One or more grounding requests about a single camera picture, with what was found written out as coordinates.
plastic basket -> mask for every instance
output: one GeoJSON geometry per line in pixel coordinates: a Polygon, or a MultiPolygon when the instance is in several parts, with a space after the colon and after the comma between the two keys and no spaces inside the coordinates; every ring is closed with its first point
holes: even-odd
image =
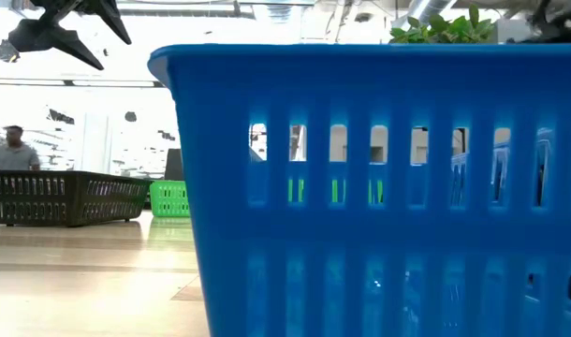
{"type": "Polygon", "coordinates": [[[176,100],[212,336],[571,336],[571,46],[179,46],[149,65],[176,100]],[[288,162],[300,124],[308,161],[288,162]],[[338,124],[346,163],[329,162],[338,124]],[[388,127],[385,165],[369,164],[373,125],[388,127]],[[416,125],[429,129],[419,204],[416,125]],[[512,134],[499,200],[496,127],[512,134]],[[536,204],[540,127],[555,136],[536,204]],[[384,202],[368,202],[379,181],[384,202]]]}
{"type": "Polygon", "coordinates": [[[185,182],[159,181],[151,185],[154,216],[190,217],[185,182]]]}
{"type": "Polygon", "coordinates": [[[0,171],[0,224],[76,227],[139,217],[149,182],[78,171],[0,171]]]}

